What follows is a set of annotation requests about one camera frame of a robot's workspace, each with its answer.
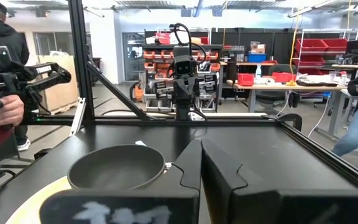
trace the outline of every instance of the white cable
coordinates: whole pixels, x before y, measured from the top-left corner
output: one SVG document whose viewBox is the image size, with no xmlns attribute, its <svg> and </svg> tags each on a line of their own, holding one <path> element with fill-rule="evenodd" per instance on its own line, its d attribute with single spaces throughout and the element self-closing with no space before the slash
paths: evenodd
<svg viewBox="0 0 358 224">
<path fill-rule="evenodd" d="M 323 115 L 321 115 L 320 120 L 318 120 L 318 122 L 317 122 L 316 126 L 314 126 L 314 127 L 311 129 L 311 131 L 310 131 L 310 133 L 309 133 L 308 137 L 310 137 L 310 136 L 311 136 L 311 133 L 313 133 L 313 131 L 314 131 L 314 130 L 318 127 L 318 125 L 320 124 L 321 120 L 323 120 L 323 117 L 324 117 L 324 115 L 325 115 L 325 114 L 326 114 L 326 112 L 327 112 L 327 108 L 328 108 L 328 103 L 329 103 L 329 99 L 330 99 L 330 97 L 328 97 L 328 98 L 327 98 L 327 103 L 326 103 L 326 107 L 324 108 Z"/>
<path fill-rule="evenodd" d="M 280 115 L 280 113 L 282 113 L 282 112 L 284 111 L 284 109 L 287 107 L 288 102 L 290 101 L 290 94 L 291 94 L 291 91 L 286 92 L 286 102 L 285 102 L 285 105 L 284 105 L 283 109 L 281 109 L 281 110 L 276 114 L 276 116 Z"/>
</svg>

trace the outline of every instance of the sneaker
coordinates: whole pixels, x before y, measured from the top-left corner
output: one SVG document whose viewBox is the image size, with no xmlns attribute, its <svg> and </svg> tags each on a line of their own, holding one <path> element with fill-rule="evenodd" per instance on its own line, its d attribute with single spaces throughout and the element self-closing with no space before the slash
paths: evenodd
<svg viewBox="0 0 358 224">
<path fill-rule="evenodd" d="M 19 152 L 26 151 L 29 149 L 30 145 L 31 145 L 30 140 L 27 140 L 23 145 L 17 146 L 17 150 L 19 150 Z"/>
</svg>

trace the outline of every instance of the ceiling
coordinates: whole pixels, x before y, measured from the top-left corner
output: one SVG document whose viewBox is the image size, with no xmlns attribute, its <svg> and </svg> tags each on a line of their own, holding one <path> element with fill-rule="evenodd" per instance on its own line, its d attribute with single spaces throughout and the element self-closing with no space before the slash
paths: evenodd
<svg viewBox="0 0 358 224">
<path fill-rule="evenodd" d="M 170 0 L 170 1 L 149 1 L 149 0 L 83 0 L 83 4 L 95 9 L 114 9 L 125 11 L 127 9 L 193 9 L 197 8 L 200 0 Z M 255 10 L 277 10 L 281 13 L 291 13 L 301 10 L 304 7 L 314 6 L 328 0 L 204 0 L 202 9 L 245 9 Z M 35 9 L 46 10 L 67 10 L 67 0 L 0 0 L 11 10 Z M 349 0 L 329 1 L 330 4 L 313 9 L 305 14 L 345 14 L 349 8 Z M 358 0 L 351 1 L 352 11 L 358 10 Z"/>
</svg>

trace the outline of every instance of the blue box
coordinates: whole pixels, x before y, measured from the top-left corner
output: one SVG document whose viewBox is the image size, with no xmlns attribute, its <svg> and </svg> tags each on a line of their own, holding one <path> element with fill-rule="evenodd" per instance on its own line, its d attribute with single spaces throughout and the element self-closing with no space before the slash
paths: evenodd
<svg viewBox="0 0 358 224">
<path fill-rule="evenodd" d="M 250 63 L 260 63 L 266 61 L 266 54 L 249 54 L 248 62 Z"/>
</svg>

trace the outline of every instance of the office chair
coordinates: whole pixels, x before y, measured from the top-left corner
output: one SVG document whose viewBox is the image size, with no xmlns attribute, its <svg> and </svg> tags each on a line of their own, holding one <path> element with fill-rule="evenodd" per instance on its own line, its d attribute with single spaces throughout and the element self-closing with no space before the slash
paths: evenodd
<svg viewBox="0 0 358 224">
<path fill-rule="evenodd" d="M 292 65 L 293 73 L 297 73 L 297 69 L 294 65 Z M 273 72 L 288 72 L 291 73 L 290 65 L 287 64 L 276 64 L 269 68 L 268 75 L 273 75 Z M 280 106 L 285 104 L 285 91 L 256 91 L 256 102 L 260 103 L 264 108 L 268 110 L 272 110 L 276 106 Z"/>
</svg>

